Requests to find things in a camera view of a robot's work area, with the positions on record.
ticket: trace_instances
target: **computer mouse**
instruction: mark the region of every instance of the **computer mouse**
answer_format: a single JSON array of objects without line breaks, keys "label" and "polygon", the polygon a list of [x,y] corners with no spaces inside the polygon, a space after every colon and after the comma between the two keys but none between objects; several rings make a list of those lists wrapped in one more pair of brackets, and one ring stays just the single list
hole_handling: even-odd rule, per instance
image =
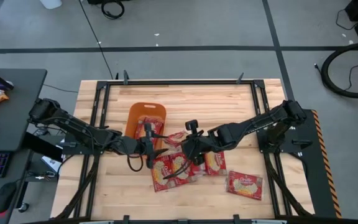
[{"label": "computer mouse", "polygon": [[0,188],[0,213],[5,212],[11,205],[16,188],[15,182],[4,184]]}]

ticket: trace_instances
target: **red snack package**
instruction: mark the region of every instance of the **red snack package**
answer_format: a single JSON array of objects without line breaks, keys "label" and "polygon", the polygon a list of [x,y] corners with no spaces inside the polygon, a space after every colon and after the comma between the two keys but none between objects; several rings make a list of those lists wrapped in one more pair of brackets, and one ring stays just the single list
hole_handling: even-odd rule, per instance
[{"label": "red snack package", "polygon": [[194,175],[196,177],[199,177],[199,176],[202,176],[202,175],[205,175],[206,174],[206,171],[205,171],[205,163],[199,165],[199,166],[196,166],[194,165],[193,163],[191,163],[191,171],[194,173]]},{"label": "red snack package", "polygon": [[226,163],[224,161],[224,153],[209,152],[204,155],[205,168],[208,175],[226,175]]},{"label": "red snack package", "polygon": [[[185,155],[181,152],[169,155],[171,159],[172,172],[177,171],[183,164],[187,162]],[[191,171],[191,167],[187,168],[186,171],[174,177],[176,186],[188,184],[196,181],[194,173]]]},{"label": "red snack package", "polygon": [[[154,131],[155,134],[160,134],[163,123],[158,119],[145,117],[144,119],[140,119],[137,124],[135,139],[139,139],[140,137],[146,136],[146,132],[144,131],[145,123],[150,123],[152,125],[152,131]],[[153,145],[155,146],[157,139],[152,138],[152,142]]]},{"label": "red snack package", "polygon": [[226,191],[257,200],[262,199],[263,178],[230,171],[226,180]]},{"label": "red snack package", "polygon": [[158,159],[154,160],[153,169],[151,171],[155,192],[176,187],[173,178],[169,178],[168,180],[163,179],[164,177],[172,174],[172,167],[169,156],[161,156]]},{"label": "red snack package", "polygon": [[167,138],[163,138],[162,140],[168,146],[171,146],[173,149],[179,151],[181,150],[181,142],[182,140],[186,139],[186,136],[187,136],[187,132],[181,131],[175,134],[170,134],[167,136]]}]

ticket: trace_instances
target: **wooden table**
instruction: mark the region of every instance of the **wooden table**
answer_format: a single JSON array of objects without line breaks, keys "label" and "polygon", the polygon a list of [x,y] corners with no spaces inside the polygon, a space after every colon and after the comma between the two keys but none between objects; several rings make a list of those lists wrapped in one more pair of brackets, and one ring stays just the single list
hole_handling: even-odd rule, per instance
[{"label": "wooden table", "polygon": [[[78,93],[74,116],[87,123],[96,82],[82,81]],[[281,104],[285,97],[280,80],[266,79],[264,82],[270,107]],[[249,85],[114,86],[110,90],[106,125],[124,132],[129,108],[137,102],[164,105],[167,109],[165,134],[184,130],[185,121],[191,119],[197,119],[200,129],[206,131],[255,116]],[[101,110],[96,124],[99,124],[100,114]],[[192,184],[155,193],[150,170],[144,167],[140,172],[133,172],[128,168],[126,156],[105,153],[99,164],[92,220],[122,220],[124,215],[130,215],[131,220],[232,219],[234,214],[241,218],[273,218],[266,168],[256,135],[246,136],[237,149],[225,151],[225,157],[227,169],[263,177],[261,201],[226,193],[225,176],[203,176]],[[288,188],[302,206],[313,213],[301,161],[287,154],[282,154],[281,158]],[[82,162],[83,156],[74,156],[62,167],[51,217],[58,215],[76,192]],[[139,164],[138,160],[132,161],[134,167]],[[87,195],[85,192],[81,215],[85,214]],[[277,196],[284,214],[278,187]]]}]

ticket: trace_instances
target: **concrete floor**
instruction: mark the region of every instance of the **concrete floor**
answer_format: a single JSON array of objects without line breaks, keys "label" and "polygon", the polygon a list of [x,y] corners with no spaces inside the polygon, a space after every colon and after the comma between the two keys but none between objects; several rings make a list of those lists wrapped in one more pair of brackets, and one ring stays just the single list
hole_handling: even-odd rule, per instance
[{"label": "concrete floor", "polygon": [[[124,2],[126,13],[107,20],[96,6],[84,1],[85,11],[102,47],[163,46],[271,46],[264,3],[268,3],[281,46],[341,46],[358,42],[353,30],[335,25],[338,10],[349,0],[133,0]],[[351,26],[345,14],[339,22]],[[46,10],[39,1],[4,0],[0,8],[0,68],[45,68],[45,83],[77,90],[81,80],[108,79],[99,52],[48,53],[51,49],[98,47],[78,1]],[[26,53],[23,49],[35,49]],[[140,49],[106,52],[113,74],[126,69],[131,78],[282,78],[280,63],[270,50],[153,51]],[[331,52],[284,51],[283,62],[295,99],[304,108],[318,111],[328,157],[344,218],[358,218],[358,100],[327,91],[313,68]],[[348,85],[349,69],[358,64],[358,52],[333,62],[332,79]],[[353,90],[358,91],[358,68]],[[287,91],[289,85],[284,83]],[[44,87],[41,97],[57,99],[72,113],[76,94]],[[11,223],[46,220],[50,215],[55,184],[30,184],[25,213],[15,212]]]}]

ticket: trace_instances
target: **black coiled cable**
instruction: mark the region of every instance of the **black coiled cable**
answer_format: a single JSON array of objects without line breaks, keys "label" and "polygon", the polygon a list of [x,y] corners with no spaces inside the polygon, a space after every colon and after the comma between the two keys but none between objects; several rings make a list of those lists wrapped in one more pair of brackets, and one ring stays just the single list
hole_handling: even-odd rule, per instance
[{"label": "black coiled cable", "polygon": [[[107,3],[117,3],[117,5],[119,5],[119,7],[121,7],[121,13],[118,15],[113,15],[109,11],[105,11],[104,7],[106,6]],[[125,12],[125,7],[120,0],[103,0],[101,9],[102,9],[103,15],[108,19],[118,19],[122,15],[124,15],[124,12]]]},{"label": "black coiled cable", "polygon": [[333,81],[331,81],[329,75],[328,75],[328,67],[331,64],[331,62],[333,62],[333,60],[340,56],[341,54],[348,52],[350,50],[358,50],[358,44],[351,44],[348,46],[345,46],[337,51],[335,51],[334,53],[332,53],[330,56],[328,56],[328,58],[324,61],[323,66],[321,67],[321,71],[320,75],[321,75],[321,80],[323,81],[324,85],[331,91],[333,91],[334,93],[341,95],[341,96],[346,96],[349,98],[358,98],[358,93],[354,93],[354,92],[350,92],[347,89],[343,90],[341,88],[339,88],[338,86],[336,86]]}]

